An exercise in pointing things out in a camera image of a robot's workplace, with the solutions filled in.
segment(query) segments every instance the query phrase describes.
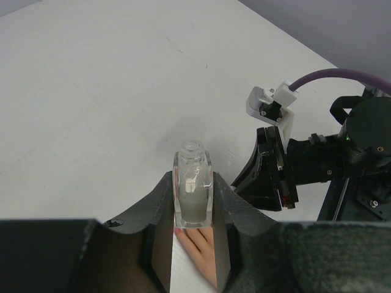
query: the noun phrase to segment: white table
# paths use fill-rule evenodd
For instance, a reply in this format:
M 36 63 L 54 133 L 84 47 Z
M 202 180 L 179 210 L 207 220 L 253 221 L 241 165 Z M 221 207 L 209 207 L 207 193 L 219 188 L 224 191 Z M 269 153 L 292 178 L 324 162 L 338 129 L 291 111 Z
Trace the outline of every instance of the white table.
M 254 86 L 332 65 L 236 0 L 50 0 L 0 18 L 0 217 L 105 221 L 151 191 L 199 139 L 229 183 L 247 162 Z M 292 137 L 332 134 L 363 86 L 301 89 Z M 279 220 L 315 220 L 327 184 Z M 174 239 L 172 292 L 212 292 Z

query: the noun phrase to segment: white bracket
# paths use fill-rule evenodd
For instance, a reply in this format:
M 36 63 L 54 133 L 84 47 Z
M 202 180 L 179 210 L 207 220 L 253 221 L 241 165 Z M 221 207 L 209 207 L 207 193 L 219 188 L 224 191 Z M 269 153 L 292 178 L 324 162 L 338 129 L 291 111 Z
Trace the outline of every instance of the white bracket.
M 280 110 L 281 110 L 282 118 L 277 119 L 277 121 L 274 121 L 272 119 L 268 119 L 262 116 L 259 111 L 259 108 L 262 106 L 262 104 L 271 104 L 273 101 L 276 101 L 275 99 L 273 99 L 273 97 L 274 97 L 273 89 L 261 89 L 260 87 L 254 87 L 250 93 L 249 98 L 246 101 L 246 112 L 251 117 L 254 117 L 270 125 L 278 127 L 281 136 L 282 145 L 283 145 L 283 150 L 286 154 L 289 138 L 291 135 L 292 125 L 293 125 L 293 118 L 294 118 L 294 113 L 288 106 L 293 101 L 295 101 L 296 98 L 290 99 L 290 101 L 288 101 L 287 99 L 285 99 L 285 101 L 281 101 L 283 102 L 284 105 L 288 105 L 288 106 L 285 107 L 284 105 L 281 104 L 282 107 Z

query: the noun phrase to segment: screw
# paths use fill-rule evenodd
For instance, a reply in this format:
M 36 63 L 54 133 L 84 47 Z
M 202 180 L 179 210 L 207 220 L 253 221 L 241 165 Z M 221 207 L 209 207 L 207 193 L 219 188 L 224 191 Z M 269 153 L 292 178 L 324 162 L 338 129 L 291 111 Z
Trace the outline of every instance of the screw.
M 377 207 L 377 206 L 379 205 L 379 203 L 378 203 L 376 200 L 371 200 L 371 201 L 369 202 L 369 204 L 370 204 L 370 206 L 371 206 L 372 208 L 375 208 L 375 207 Z

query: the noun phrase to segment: white plastic mount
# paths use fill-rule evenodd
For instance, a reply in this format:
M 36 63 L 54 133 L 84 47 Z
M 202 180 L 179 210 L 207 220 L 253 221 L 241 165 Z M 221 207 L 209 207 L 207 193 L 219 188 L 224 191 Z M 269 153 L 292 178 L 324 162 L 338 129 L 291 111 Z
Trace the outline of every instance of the white plastic mount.
M 251 117 L 264 121 L 270 125 L 277 126 L 280 132 L 283 150 L 287 153 L 288 142 L 292 130 L 294 113 L 289 108 L 289 105 L 293 103 L 297 97 L 298 92 L 291 92 L 288 88 L 289 82 L 285 81 L 277 88 L 273 89 L 261 89 L 260 87 L 254 87 L 250 93 L 246 102 L 246 112 Z M 271 104 L 273 101 L 281 105 L 282 118 L 278 121 L 268 119 L 260 113 L 260 107 L 262 104 Z

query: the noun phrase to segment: finger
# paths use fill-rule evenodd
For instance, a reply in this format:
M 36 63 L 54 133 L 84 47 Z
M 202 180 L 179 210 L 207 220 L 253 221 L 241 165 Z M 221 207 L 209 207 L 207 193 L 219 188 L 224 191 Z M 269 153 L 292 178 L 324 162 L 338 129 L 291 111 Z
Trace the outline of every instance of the finger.
M 195 262 L 196 266 L 197 267 L 201 266 L 203 264 L 203 258 L 201 256 L 201 252 L 198 251 L 194 243 L 191 242 L 191 240 L 183 230 L 175 227 L 174 232 L 175 235 L 177 235 L 179 242 L 181 242 L 182 246 L 185 248 L 188 255 Z
M 198 229 L 187 229 L 186 233 L 190 237 L 190 239 L 193 241 L 193 243 L 196 245 L 196 247 L 201 251 L 207 251 L 207 249 L 210 249 L 210 245 L 205 240 L 205 238 L 202 236 L 201 232 L 198 231 Z
M 213 247 L 214 242 L 213 242 L 213 229 L 212 229 L 212 227 L 201 228 L 201 229 L 199 229 L 199 231 L 205 237 L 206 241 L 208 241 L 208 244 Z

